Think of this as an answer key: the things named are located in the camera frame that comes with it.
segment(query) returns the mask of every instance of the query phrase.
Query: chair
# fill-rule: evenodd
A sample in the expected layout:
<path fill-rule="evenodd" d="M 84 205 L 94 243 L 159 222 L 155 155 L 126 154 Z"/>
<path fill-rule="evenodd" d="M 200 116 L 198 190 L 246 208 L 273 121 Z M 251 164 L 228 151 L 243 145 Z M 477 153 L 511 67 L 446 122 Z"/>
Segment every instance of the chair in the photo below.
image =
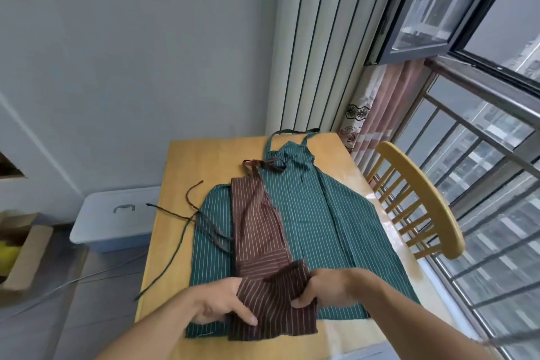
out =
<path fill-rule="evenodd" d="M 373 179 L 384 160 L 390 163 L 388 170 L 376 182 L 373 188 L 375 193 L 383 188 L 393 172 L 400 174 L 388 188 L 384 188 L 384 192 L 379 198 L 381 203 L 388 199 L 390 194 L 395 191 L 403 180 L 406 182 L 406 185 L 401 192 L 385 209 L 386 213 L 396 209 L 410 194 L 415 193 L 418 197 L 418 200 L 406 207 L 403 211 L 396 212 L 396 216 L 392 219 L 392 222 L 396 224 L 397 222 L 408 218 L 420 205 L 423 205 L 427 211 L 420 218 L 405 225 L 399 230 L 401 235 L 409 233 L 411 236 L 411 239 L 407 241 L 408 247 L 418 244 L 422 244 L 424 247 L 419 252 L 415 253 L 414 257 L 420 259 L 424 256 L 442 252 L 448 259 L 458 258 L 465 249 L 463 234 L 454 215 L 447 206 L 446 201 L 442 198 L 435 186 L 429 181 L 428 177 L 426 177 L 420 168 L 418 168 L 407 155 L 391 142 L 380 142 L 375 148 L 375 152 L 378 152 L 380 157 L 371 171 L 366 175 L 368 182 Z M 416 234 L 411 231 L 428 219 L 431 220 L 431 222 L 421 232 Z M 438 235 L 440 243 L 434 246 L 427 246 L 424 241 L 434 235 Z"/>

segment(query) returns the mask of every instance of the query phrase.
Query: cardboard box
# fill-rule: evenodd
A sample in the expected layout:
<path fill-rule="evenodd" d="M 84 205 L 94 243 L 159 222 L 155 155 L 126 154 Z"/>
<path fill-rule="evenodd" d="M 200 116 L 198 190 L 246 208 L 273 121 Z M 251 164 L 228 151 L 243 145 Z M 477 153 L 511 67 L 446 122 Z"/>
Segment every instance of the cardboard box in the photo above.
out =
<path fill-rule="evenodd" d="M 21 294 L 29 289 L 36 276 L 53 232 L 52 227 L 31 225 L 36 216 L 32 213 L 4 217 L 0 222 L 0 239 L 22 246 L 13 269 L 0 283 L 0 301 L 7 295 Z"/>

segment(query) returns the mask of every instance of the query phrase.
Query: storage bin lid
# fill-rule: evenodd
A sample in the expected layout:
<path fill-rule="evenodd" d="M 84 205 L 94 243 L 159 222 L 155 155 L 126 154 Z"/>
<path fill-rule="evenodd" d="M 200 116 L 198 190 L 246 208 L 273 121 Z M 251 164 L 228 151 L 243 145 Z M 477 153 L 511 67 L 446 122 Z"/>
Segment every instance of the storage bin lid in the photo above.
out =
<path fill-rule="evenodd" d="M 90 243 L 149 234 L 154 226 L 160 186 L 93 193 L 86 197 L 71 230 L 73 243 Z"/>

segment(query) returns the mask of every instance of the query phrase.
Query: hand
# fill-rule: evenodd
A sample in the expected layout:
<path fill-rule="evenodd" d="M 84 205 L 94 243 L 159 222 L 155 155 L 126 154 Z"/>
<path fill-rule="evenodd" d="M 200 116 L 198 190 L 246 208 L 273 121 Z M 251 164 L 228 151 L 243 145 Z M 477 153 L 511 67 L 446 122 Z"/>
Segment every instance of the hand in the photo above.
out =
<path fill-rule="evenodd" d="M 291 302 L 291 306 L 300 309 L 317 298 L 317 306 L 324 308 L 352 306 L 356 300 L 350 294 L 349 269 L 317 269 L 310 272 L 311 278 L 302 295 Z"/>
<path fill-rule="evenodd" d="M 224 322 L 227 313 L 235 312 L 244 322 L 256 326 L 257 318 L 237 297 L 241 281 L 239 277 L 227 277 L 186 289 L 199 307 L 191 321 L 197 324 Z"/>

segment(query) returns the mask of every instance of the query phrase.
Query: brown striped apron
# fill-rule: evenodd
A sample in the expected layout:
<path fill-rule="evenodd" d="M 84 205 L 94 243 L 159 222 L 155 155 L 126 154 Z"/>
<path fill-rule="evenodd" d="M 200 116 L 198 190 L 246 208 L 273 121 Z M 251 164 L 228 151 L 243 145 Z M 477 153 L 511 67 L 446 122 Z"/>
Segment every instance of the brown striped apron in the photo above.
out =
<path fill-rule="evenodd" d="M 257 171 L 282 172 L 275 161 L 246 160 L 248 175 L 231 180 L 236 276 L 242 277 L 237 296 L 259 322 L 250 326 L 233 315 L 230 340 L 317 333 L 316 301 L 302 309 L 291 307 L 307 286 L 309 270 L 304 260 L 293 262 L 280 214 Z"/>

